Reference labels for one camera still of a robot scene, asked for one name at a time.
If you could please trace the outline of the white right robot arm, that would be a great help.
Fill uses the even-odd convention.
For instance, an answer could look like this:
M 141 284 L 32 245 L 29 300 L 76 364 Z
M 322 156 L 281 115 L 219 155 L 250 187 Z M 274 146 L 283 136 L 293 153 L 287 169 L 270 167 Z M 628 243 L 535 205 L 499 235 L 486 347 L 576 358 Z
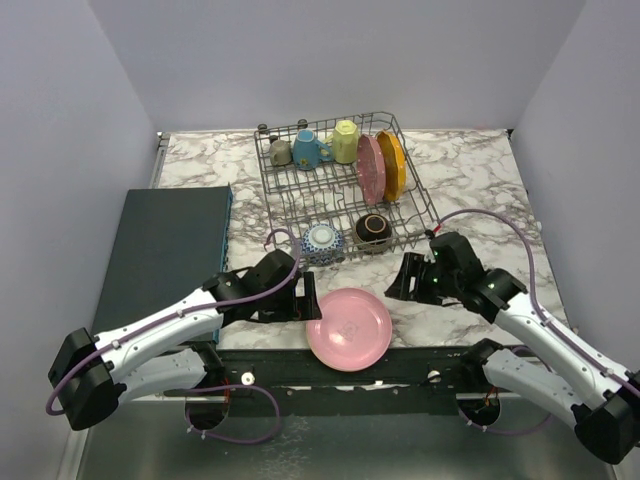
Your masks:
M 501 268 L 482 266 L 457 232 L 434 237 L 432 259 L 407 253 L 388 298 L 441 306 L 455 299 L 518 338 L 541 361 L 533 365 L 484 339 L 461 358 L 469 390 L 489 385 L 516 393 L 571 427 L 599 460 L 619 464 L 639 444 L 639 375 L 580 339 L 534 305 L 533 291 Z

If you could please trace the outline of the pale yellow mug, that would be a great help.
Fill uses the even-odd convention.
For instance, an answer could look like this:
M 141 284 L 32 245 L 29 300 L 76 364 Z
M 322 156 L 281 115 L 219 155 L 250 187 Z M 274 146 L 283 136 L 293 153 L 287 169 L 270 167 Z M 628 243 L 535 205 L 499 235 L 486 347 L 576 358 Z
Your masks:
M 351 120 L 340 120 L 336 123 L 332 135 L 332 151 L 339 164 L 351 164 L 357 159 L 360 133 L 357 125 Z

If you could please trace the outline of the dark brown bowl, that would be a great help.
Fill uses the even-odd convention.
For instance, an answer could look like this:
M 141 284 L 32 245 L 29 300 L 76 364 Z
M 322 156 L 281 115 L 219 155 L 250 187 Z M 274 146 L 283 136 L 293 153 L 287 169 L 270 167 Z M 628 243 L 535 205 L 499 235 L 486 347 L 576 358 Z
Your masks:
M 360 217 L 353 227 L 356 247 L 369 254 L 382 253 L 392 242 L 392 228 L 389 221 L 379 214 Z

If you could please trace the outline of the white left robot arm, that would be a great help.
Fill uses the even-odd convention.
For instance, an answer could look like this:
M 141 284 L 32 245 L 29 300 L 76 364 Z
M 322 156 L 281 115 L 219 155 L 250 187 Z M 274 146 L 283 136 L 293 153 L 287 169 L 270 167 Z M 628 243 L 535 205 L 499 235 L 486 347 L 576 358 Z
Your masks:
M 67 334 L 48 372 L 50 416 L 65 416 L 75 431 L 97 425 L 121 403 L 167 390 L 214 393 L 220 368 L 193 349 L 167 361 L 162 354 L 199 335 L 237 322 L 272 324 L 318 320 L 315 276 L 282 250 L 256 265 L 220 272 L 176 303 L 96 335 Z

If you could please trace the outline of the blue mug white inside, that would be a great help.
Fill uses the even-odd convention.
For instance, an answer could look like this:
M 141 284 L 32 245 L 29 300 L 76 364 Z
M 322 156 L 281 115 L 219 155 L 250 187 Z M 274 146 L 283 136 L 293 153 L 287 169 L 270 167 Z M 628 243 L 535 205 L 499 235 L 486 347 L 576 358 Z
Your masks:
M 292 157 L 295 166 L 303 171 L 314 170 L 320 164 L 334 160 L 331 147 L 320 141 L 310 129 L 297 132 Z

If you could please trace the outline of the grey wire dish rack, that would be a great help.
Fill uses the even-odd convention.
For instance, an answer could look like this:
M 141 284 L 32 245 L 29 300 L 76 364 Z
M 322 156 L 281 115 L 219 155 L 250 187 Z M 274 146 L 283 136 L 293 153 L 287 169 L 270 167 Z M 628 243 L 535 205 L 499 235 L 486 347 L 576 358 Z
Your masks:
M 407 183 L 398 200 L 367 205 L 358 184 L 355 165 L 331 162 L 323 163 L 312 171 L 303 171 L 293 164 L 271 164 L 269 149 L 273 140 L 292 143 L 302 127 L 310 128 L 323 140 L 340 120 L 338 117 L 315 121 L 301 119 L 294 124 L 277 127 L 262 123 L 253 133 L 270 227 L 284 227 L 301 239 L 312 226 L 328 224 L 342 235 L 343 248 L 338 252 L 303 253 L 301 265 L 306 268 L 369 256 L 371 249 L 357 245 L 353 239 L 357 220 L 366 214 L 379 214 L 389 221 L 391 238 L 388 250 L 391 252 L 415 246 L 426 238 L 425 232 L 440 219 L 408 152 L 407 141 L 396 116 L 386 111 L 374 111 L 348 118 L 364 134 L 375 135 L 385 130 L 399 140 L 406 159 Z

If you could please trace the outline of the small grey cup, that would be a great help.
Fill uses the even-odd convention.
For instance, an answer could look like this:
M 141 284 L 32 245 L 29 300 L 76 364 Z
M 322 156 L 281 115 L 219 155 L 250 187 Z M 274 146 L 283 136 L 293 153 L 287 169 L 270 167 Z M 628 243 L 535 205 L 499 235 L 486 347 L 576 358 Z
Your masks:
M 293 162 L 291 143 L 282 139 L 273 140 L 269 149 L 270 163 L 274 167 L 286 166 Z

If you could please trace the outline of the orange blue patterned bowl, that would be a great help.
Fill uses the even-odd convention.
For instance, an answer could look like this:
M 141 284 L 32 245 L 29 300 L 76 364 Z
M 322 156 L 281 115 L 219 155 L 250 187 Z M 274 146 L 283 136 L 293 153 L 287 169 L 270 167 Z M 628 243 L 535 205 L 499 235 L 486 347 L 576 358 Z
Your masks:
M 329 265 L 344 258 L 344 238 L 334 227 L 317 223 L 304 232 L 302 252 L 312 265 Z

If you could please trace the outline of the orange polka dot plate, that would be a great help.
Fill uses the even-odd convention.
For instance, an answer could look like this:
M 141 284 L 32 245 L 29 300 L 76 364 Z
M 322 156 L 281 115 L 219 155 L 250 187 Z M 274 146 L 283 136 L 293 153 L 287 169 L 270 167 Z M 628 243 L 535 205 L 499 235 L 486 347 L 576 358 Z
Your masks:
M 381 148 L 386 173 L 384 200 L 397 201 L 403 194 L 407 181 L 407 166 L 404 150 L 398 137 L 390 131 L 382 130 L 376 134 Z

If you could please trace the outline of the plain pink bear plate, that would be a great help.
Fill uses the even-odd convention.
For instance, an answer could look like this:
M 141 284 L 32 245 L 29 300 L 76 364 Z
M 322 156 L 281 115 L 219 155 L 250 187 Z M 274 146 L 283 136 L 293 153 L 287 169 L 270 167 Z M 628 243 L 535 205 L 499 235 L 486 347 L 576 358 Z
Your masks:
M 321 318 L 306 322 L 312 353 L 331 369 L 364 370 L 390 346 L 393 323 L 384 303 L 359 288 L 340 288 L 319 300 Z

